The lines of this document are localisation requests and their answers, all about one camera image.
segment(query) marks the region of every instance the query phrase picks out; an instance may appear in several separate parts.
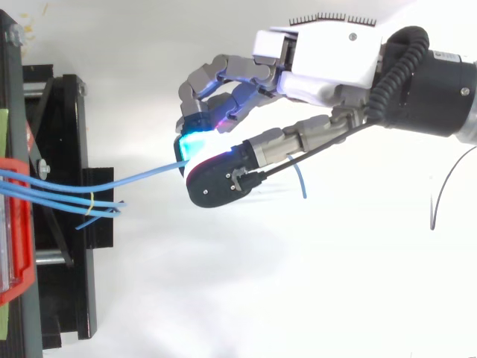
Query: metal rod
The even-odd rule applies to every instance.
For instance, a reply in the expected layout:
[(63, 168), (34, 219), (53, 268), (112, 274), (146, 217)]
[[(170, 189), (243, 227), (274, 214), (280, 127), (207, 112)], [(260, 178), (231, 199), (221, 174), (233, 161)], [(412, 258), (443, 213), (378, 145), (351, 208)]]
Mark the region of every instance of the metal rod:
[(37, 265), (59, 265), (64, 263), (65, 259), (60, 250), (37, 251)]
[(43, 91), (40, 89), (28, 89), (23, 91), (23, 95), (25, 98), (41, 98), (43, 95)]

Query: white background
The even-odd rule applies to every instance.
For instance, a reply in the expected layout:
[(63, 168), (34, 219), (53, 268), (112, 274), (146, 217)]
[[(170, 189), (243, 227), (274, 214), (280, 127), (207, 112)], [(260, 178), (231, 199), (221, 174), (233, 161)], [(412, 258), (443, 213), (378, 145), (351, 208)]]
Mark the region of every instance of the white background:
[[(472, 1), (46, 5), (0, 7), (31, 26), (26, 64), (53, 63), (56, 75), (88, 83), (89, 164), (114, 166), (116, 178), (174, 161), (177, 89), (191, 71), (220, 53), (250, 55), (258, 30), (289, 17), (376, 17), (385, 38), (420, 25), (432, 48), (477, 59)], [(322, 112), (280, 101), (237, 131), (247, 138)], [(477, 152), (449, 181), (429, 230), (429, 193), (467, 148), (372, 128), (302, 164), (307, 200), (293, 170), (214, 210), (190, 202), (178, 172), (118, 188), (129, 206), (115, 220), (115, 247), (95, 251), (98, 332), (85, 342), (63, 335), (45, 356), (477, 356)]]

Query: red clamp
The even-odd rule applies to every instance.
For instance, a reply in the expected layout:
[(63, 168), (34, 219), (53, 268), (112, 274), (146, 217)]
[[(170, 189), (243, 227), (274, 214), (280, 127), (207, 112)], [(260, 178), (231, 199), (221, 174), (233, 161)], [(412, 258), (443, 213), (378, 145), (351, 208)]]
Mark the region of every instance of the red clamp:
[[(0, 169), (30, 174), (27, 163), (10, 158), (0, 158)], [(8, 181), (29, 187), (28, 184), (17, 180)], [(17, 198), (4, 199), (4, 205), (0, 203), (0, 207), (5, 208), (0, 210), (0, 225), (5, 226), (0, 227), (0, 240), (6, 242), (4, 247), (0, 246), (0, 306), (20, 296), (35, 281), (31, 204)]]

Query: robotic hand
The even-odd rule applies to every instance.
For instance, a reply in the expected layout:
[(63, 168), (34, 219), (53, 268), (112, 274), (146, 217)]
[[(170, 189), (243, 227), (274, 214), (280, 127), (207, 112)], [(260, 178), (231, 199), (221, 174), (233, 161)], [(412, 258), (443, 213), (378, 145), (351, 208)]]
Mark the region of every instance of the robotic hand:
[[(243, 198), (263, 180), (371, 125), (477, 144), (477, 67), (456, 54), (429, 51), (427, 33), (403, 28), (382, 45), (375, 21), (319, 13), (256, 35), (253, 58), (217, 56), (179, 88), (183, 117), (177, 160), (192, 159), (205, 133), (229, 132), (254, 108), (278, 98), (332, 107), (287, 128), (273, 128), (186, 173), (191, 200), (217, 207)], [(210, 96), (238, 81), (232, 93)], [(301, 157), (268, 172), (289, 154)]]

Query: black wire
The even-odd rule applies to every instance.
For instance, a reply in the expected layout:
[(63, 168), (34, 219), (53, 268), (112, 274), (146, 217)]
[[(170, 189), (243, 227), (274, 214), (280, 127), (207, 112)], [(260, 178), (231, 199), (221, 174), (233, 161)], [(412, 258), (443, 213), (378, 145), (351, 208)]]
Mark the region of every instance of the black wire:
[(337, 136), (336, 138), (334, 139), (331, 139), (329, 142), (326, 142), (325, 144), (323, 145), (320, 145), (319, 147), (315, 148), (315, 149), (312, 149), (311, 151), (299, 156), (298, 158), (295, 158), (293, 160), (290, 160), (286, 163), (283, 163), (273, 169), (270, 169), (268, 172), (265, 172), (265, 177), (268, 178), (270, 177), (271, 175), (274, 175), (278, 172), (281, 172), (282, 170), (285, 170), (299, 162), (301, 162), (302, 160), (305, 160), (305, 159), (308, 159), (310, 158), (311, 156), (317, 154), (317, 153), (320, 153), (321, 151), (324, 151), (325, 149), (331, 147), (332, 145), (334, 144), (338, 144), (339, 142), (341, 142), (342, 140), (346, 139), (347, 137), (355, 134), (355, 133), (358, 133), (359, 131), (362, 131), (363, 129), (365, 128), (369, 128), (371, 127), (372, 125), (374, 125), (376, 122), (372, 122), (372, 121), (368, 121), (366, 124), (364, 125), (360, 125), (358, 127), (355, 127), (353, 129), (350, 129), (349, 131), (347, 131), (346, 133), (344, 134), (341, 134), (339, 136)]
[(437, 209), (439, 208), (440, 197), (442, 196), (442, 192), (444, 191), (444, 188), (446, 187), (446, 184), (447, 184), (447, 181), (450, 178), (450, 175), (454, 171), (455, 167), (460, 163), (460, 161), (463, 160), (466, 155), (468, 155), (471, 151), (473, 151), (476, 148), (477, 147), (472, 147), (471, 149), (466, 151), (464, 154), (462, 154), (462, 156), (457, 160), (457, 162), (455, 162), (452, 169), (450, 169), (449, 174), (446, 176), (446, 180), (444, 181), (444, 183), (442, 184), (442, 187), (440, 188), (439, 196), (437, 197), (437, 201), (435, 203), (434, 211), (432, 210), (432, 197), (431, 197), (431, 230), (435, 229), (435, 222), (436, 222), (436, 219), (437, 219)]

